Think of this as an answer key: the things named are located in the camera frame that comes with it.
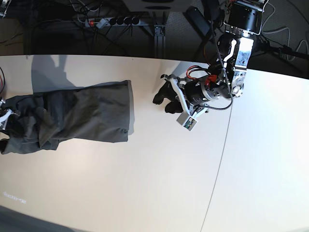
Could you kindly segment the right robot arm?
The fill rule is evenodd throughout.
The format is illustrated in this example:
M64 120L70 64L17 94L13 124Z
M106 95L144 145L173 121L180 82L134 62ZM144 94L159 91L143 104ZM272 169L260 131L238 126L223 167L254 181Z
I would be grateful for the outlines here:
M4 18L7 14L8 8L11 4L11 0L1 0L0 1L0 17ZM6 129L9 117L14 115L15 112L11 109L4 109L4 104L6 103L5 98L2 96L2 93L5 90L6 79L3 72L3 69L0 69L0 130L3 131Z

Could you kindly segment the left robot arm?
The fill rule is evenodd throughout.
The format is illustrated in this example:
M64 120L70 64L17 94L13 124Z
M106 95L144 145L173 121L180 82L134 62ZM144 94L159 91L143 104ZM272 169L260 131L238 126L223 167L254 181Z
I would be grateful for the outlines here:
M164 85L154 96L153 103L170 102L165 111L170 114L187 113L195 117L212 107L211 101L225 98L232 101L243 92L244 78L254 40L260 35L266 0L227 0L222 9L217 0L204 0L204 14L190 7L186 16L200 29L204 22L207 32L204 42L212 40L216 61L208 67L190 66L184 78L163 74Z

